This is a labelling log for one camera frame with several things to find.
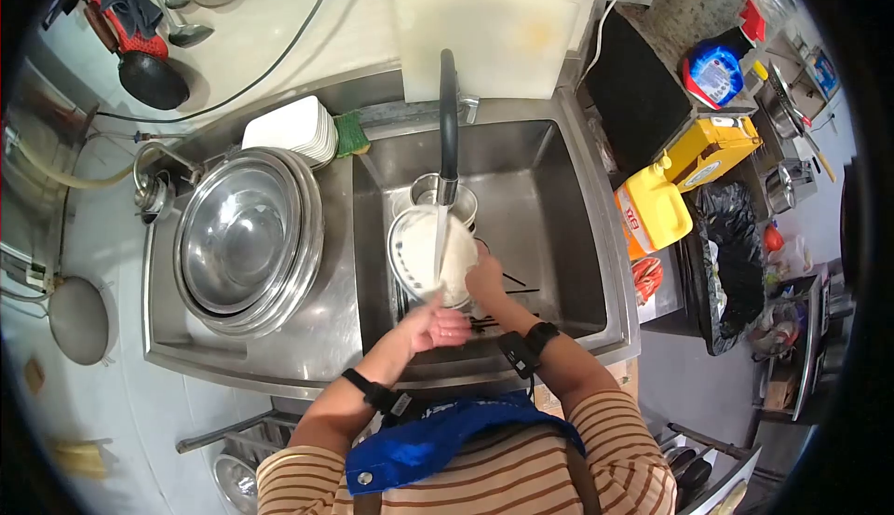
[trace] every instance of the black faucet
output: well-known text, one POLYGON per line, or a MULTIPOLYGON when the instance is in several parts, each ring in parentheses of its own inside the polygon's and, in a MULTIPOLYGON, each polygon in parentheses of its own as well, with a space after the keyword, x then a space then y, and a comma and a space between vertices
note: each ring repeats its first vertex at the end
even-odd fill
POLYGON ((453 51, 441 50, 441 173, 438 174, 436 200, 439 205, 453 205, 460 181, 457 163, 460 159, 457 117, 456 66, 453 51))

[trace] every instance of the water stream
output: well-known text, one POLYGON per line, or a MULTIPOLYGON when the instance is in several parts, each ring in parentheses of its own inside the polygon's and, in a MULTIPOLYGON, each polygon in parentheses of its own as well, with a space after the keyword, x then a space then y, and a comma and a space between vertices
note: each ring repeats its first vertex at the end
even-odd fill
POLYGON ((441 285, 441 263, 444 255, 444 240, 447 235, 447 215, 450 207, 438 205, 438 225, 434 233, 434 282, 441 285))

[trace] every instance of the hand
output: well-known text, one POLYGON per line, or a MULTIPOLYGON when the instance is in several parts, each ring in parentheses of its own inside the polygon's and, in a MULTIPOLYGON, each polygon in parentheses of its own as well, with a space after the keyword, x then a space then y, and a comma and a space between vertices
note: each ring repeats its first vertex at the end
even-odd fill
POLYGON ((405 335, 411 353, 417 354, 439 346, 462 346, 472 336, 472 325, 460 311, 442 308, 438 294, 409 312, 394 332, 405 335))
POLYGON ((479 304, 487 308, 494 298, 506 295, 502 288, 502 265, 487 250, 484 242, 475 240, 478 246, 478 264, 466 274, 466 290, 479 304))

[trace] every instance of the black garbage bag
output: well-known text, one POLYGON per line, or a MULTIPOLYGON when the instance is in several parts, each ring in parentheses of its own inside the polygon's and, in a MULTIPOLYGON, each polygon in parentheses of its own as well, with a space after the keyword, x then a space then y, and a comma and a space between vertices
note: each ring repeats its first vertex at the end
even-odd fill
POLYGON ((718 356, 750 332, 764 310, 763 241, 744 183, 709 183, 684 194, 693 229, 677 245, 687 318, 698 325, 708 353, 718 356), (711 284, 708 241, 718 248, 721 287, 727 296, 722 316, 711 284))

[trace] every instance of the faucet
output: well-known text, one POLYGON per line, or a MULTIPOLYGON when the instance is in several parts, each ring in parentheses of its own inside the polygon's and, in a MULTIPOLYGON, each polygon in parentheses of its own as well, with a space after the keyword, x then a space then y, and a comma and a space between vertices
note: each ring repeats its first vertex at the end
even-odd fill
POLYGON ((157 150, 167 154, 189 168, 190 178, 187 181, 193 186, 205 174, 205 167, 199 163, 187 160, 158 141, 145 144, 137 152, 137 155, 133 157, 133 182, 137 186, 137 191, 133 195, 134 204, 140 208, 140 212, 158 213, 162 209, 169 211, 170 206, 173 204, 169 202, 170 196, 167 193, 169 183, 165 183, 157 175, 140 174, 140 161, 143 155, 150 150, 157 150))
POLYGON ((435 192, 435 202, 439 205, 450 206, 456 200, 456 186, 460 181, 457 173, 460 108, 465 107, 467 110, 466 123, 474 123, 479 103, 478 96, 460 94, 453 51, 441 50, 441 172, 438 174, 435 192))

